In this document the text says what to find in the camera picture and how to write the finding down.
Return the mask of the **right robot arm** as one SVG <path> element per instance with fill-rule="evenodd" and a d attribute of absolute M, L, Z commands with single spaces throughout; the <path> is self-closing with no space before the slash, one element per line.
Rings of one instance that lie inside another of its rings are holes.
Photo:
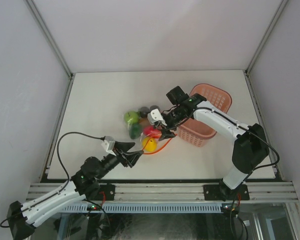
<path fill-rule="evenodd" d="M 238 187 L 270 153 L 263 127 L 257 123 L 243 124 L 217 109 L 199 93 L 189 96 L 179 86 L 166 96 L 175 108 L 168 113 L 156 108 L 147 115 L 150 124 L 161 132 L 162 139 L 174 138 L 176 135 L 173 131 L 176 128 L 194 119 L 233 143 L 233 166 L 219 182 L 220 195 L 224 199 L 232 199 L 237 195 Z"/>

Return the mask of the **clear zip top bag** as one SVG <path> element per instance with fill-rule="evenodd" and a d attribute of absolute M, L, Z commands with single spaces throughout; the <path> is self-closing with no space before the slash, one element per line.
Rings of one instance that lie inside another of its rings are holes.
<path fill-rule="evenodd" d="M 123 114 L 129 138 L 141 147 L 145 155 L 159 153 L 172 140 L 171 138 L 160 140 L 161 131 L 149 122 L 148 114 L 155 109 L 161 110 L 159 106 L 151 105 L 150 107 L 142 106 L 138 110 L 128 110 Z"/>

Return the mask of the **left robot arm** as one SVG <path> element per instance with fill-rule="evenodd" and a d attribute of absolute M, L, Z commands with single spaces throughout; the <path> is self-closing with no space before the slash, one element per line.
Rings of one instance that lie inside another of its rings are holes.
<path fill-rule="evenodd" d="M 14 240 L 24 240 L 31 236 L 37 227 L 65 207 L 83 200 L 94 200 L 99 196 L 102 179 L 117 165 L 134 167 L 143 150 L 129 150 L 134 142 L 110 141 L 105 147 L 107 155 L 101 160 L 91 156 L 73 176 L 58 188 L 34 200 L 9 205 L 7 213 L 8 228 Z"/>

